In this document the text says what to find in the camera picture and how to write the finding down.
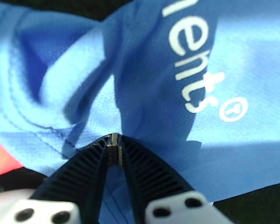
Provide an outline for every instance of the registered trademark symbol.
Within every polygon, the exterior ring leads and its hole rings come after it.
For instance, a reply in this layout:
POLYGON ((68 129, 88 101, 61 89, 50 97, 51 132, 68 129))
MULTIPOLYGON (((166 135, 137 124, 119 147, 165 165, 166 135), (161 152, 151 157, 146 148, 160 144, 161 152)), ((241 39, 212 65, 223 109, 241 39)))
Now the registered trademark symbol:
POLYGON ((219 116, 225 122, 240 120, 248 111, 248 102, 243 97, 235 97, 223 103, 219 116))

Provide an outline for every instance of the screw hole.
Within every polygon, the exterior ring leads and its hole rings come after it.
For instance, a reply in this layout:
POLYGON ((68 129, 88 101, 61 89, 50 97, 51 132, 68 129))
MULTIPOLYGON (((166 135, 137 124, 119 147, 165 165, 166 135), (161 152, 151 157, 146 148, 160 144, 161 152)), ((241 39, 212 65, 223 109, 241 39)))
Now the screw hole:
POLYGON ((24 222, 30 219, 33 216, 33 213, 34 213, 33 209, 24 209, 15 215, 15 220, 17 222, 24 222))
POLYGON ((196 198, 188 198, 186 201, 185 201, 185 204, 188 208, 197 208, 197 207, 200 207, 202 206, 202 203, 201 201, 199 201, 198 199, 196 198))
POLYGON ((68 211, 60 211, 52 217, 52 222, 54 224, 64 224, 69 221, 69 219, 70 213, 68 211))
POLYGON ((155 217, 167 217, 170 216, 171 211, 169 208, 157 208, 154 210, 155 217))

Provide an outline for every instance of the red object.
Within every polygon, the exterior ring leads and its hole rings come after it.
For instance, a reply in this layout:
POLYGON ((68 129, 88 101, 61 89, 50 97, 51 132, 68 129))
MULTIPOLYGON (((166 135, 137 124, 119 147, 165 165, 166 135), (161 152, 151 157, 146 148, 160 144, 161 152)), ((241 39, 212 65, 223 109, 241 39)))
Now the red object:
POLYGON ((2 146, 0 146, 0 175, 23 167, 2 146))

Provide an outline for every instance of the stitched seam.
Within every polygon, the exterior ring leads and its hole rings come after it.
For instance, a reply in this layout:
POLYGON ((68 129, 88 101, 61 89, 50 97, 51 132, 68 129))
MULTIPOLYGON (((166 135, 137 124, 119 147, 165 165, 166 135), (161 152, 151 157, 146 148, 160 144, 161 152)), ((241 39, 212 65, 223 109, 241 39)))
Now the stitched seam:
MULTIPOLYGON (((7 16, 7 13, 12 9, 11 6, 7 6, 5 9, 3 9, 0 13, 0 25, 2 24, 4 18, 7 16)), ((66 157, 67 159, 69 159, 68 156, 60 153, 58 150, 56 150, 53 146, 51 146, 49 143, 43 141, 41 139, 41 137, 39 137, 36 133, 33 133, 33 132, 30 132, 30 131, 27 131, 27 130, 24 130, 22 128, 20 128, 19 126, 17 126, 14 122, 12 122, 9 117, 7 116, 7 114, 4 112, 4 109, 2 107, 2 105, 0 104, 0 113, 1 115, 3 116, 3 119, 5 119, 9 124, 11 124, 13 127, 15 127, 16 129, 18 129, 19 131, 25 131, 25 132, 29 132, 31 134, 33 134, 36 138, 38 138, 41 142, 43 142, 46 146, 50 147, 51 149, 53 149, 53 151, 57 152, 58 154, 66 157)))
POLYGON ((113 216, 114 220, 117 222, 117 224, 119 224, 119 222, 117 221, 117 219, 116 219, 115 215, 114 215, 114 214, 113 214, 113 212, 110 210, 110 208, 109 208, 109 206, 108 206, 107 202, 106 202, 105 200, 103 200, 103 202, 104 202, 104 204, 106 205, 106 207, 107 207, 108 211, 112 214, 112 216, 113 216))
POLYGON ((39 128, 43 128, 43 129, 49 129, 52 133, 54 133, 58 138, 62 139, 65 141, 65 143, 67 143, 68 145, 70 145, 73 149, 75 149, 76 151, 78 151, 75 147, 74 144, 72 144, 71 142, 69 142, 64 135, 62 135, 58 130, 52 128, 52 127, 44 127, 44 126, 41 126, 39 124, 36 124, 32 121, 30 121, 19 109, 19 106, 17 105, 16 103, 16 98, 14 97, 14 90, 13 90, 13 84, 12 84, 12 67, 14 65, 14 58, 16 58, 16 53, 14 52, 14 48, 13 46, 16 46, 17 43, 16 43, 16 40, 18 40, 18 37, 19 37, 19 29, 20 29, 20 26, 21 24, 24 22, 24 19, 26 18, 26 16, 31 13, 32 11, 31 10, 27 10, 25 13, 23 13, 23 15, 20 17, 20 19, 18 20, 16 26, 15 26, 15 29, 14 29, 14 34, 13 34, 13 37, 12 37, 12 47, 10 48, 10 58, 9 58, 9 67, 8 67, 8 83, 9 83, 9 95, 10 95, 10 98, 13 102, 13 105, 16 109, 16 111, 18 112, 18 114, 29 124, 31 125, 34 125, 36 127, 39 127, 39 128))
POLYGON ((115 200, 115 198, 114 198, 112 192, 111 192, 110 189, 108 188, 107 184, 106 184, 106 189, 107 189, 107 191, 109 192, 109 194, 110 194, 112 200, 114 201, 114 203, 115 203, 117 209, 119 210, 119 212, 121 213, 122 217, 124 218, 126 224, 129 224, 129 222, 127 221, 127 219, 126 219, 125 215, 123 214, 122 210, 121 210, 120 207, 118 206, 117 201, 115 200))

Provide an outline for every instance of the blue shirt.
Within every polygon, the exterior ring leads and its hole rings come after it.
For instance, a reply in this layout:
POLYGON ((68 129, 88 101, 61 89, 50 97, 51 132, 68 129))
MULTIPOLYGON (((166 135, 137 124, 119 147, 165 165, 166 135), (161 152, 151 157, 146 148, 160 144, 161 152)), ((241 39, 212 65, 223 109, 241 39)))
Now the blue shirt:
MULTIPOLYGON (((0 142, 51 175, 118 132, 209 201, 280 183, 280 0, 134 0, 103 22, 0 3, 0 142)), ((101 223, 133 223, 123 171, 101 223)))

